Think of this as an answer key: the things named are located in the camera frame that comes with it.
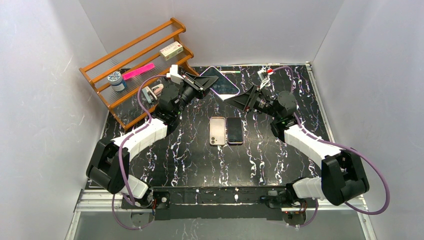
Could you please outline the phone with pink edge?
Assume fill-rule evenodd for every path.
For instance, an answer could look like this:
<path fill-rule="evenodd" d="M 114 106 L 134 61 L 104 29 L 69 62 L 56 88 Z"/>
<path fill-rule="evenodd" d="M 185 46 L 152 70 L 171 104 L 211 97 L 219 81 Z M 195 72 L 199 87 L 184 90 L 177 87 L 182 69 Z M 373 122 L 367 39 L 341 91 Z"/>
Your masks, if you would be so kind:
<path fill-rule="evenodd" d="M 240 117 L 226 119 L 227 143 L 229 145 L 242 145 L 244 142 L 243 123 Z"/>

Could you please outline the clear beige phone case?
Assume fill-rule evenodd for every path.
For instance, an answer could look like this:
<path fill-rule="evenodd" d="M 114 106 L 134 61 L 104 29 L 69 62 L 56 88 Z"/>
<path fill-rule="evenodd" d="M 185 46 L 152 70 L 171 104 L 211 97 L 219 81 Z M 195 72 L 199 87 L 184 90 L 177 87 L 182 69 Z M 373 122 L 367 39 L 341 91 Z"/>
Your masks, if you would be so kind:
<path fill-rule="evenodd" d="M 226 118 L 214 116 L 209 120 L 209 143 L 212 146 L 224 146 L 226 144 Z"/>

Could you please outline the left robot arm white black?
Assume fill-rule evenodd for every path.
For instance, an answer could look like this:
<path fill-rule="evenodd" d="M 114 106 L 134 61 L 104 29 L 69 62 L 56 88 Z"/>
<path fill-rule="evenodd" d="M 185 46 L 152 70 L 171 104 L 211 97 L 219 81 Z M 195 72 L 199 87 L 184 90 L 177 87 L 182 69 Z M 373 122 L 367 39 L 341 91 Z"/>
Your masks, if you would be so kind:
<path fill-rule="evenodd" d="M 182 76 L 180 84 L 166 85 L 146 122 L 114 139 L 100 139 L 86 169 L 86 176 L 111 194 L 122 194 L 132 205 L 150 192 L 149 185 L 129 173 L 131 160 L 153 143 L 170 135 L 179 125 L 185 107 L 203 99 L 217 76 Z"/>

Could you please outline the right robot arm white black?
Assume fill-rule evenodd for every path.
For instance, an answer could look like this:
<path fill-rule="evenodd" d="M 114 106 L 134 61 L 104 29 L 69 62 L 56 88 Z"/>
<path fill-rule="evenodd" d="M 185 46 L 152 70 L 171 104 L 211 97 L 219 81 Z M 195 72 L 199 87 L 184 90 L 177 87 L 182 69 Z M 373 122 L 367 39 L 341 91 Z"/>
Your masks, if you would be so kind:
<path fill-rule="evenodd" d="M 361 157 L 352 150 L 325 143 L 301 126 L 295 114 L 297 102 L 293 93 L 281 91 L 276 98 L 265 94 L 258 86 L 224 100 L 239 110 L 257 110 L 273 118 L 273 135 L 299 150 L 321 169 L 321 176 L 300 178 L 288 183 L 277 200 L 294 203 L 301 199 L 328 200 L 339 206 L 369 191 L 370 185 Z"/>

